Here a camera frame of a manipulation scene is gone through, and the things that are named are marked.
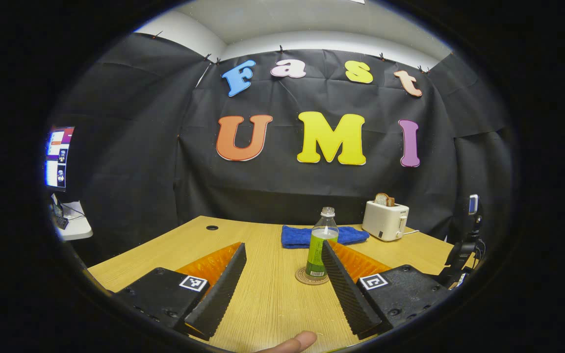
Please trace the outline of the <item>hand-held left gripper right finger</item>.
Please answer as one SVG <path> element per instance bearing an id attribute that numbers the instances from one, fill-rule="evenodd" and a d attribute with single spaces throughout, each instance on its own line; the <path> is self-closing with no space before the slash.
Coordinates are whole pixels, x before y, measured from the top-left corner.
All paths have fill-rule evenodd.
<path id="1" fill-rule="evenodd" d="M 335 241 L 323 241 L 321 260 L 351 331 L 359 339 L 403 326 L 451 294 L 410 264 L 388 268 Z"/>

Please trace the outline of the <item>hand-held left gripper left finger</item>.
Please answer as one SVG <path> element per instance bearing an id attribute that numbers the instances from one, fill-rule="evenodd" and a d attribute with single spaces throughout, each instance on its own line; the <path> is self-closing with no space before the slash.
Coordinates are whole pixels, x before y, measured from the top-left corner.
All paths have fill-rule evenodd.
<path id="1" fill-rule="evenodd" d="M 234 243 L 177 270 L 154 268 L 113 297 L 161 326 L 210 340 L 246 262 L 245 244 Z"/>

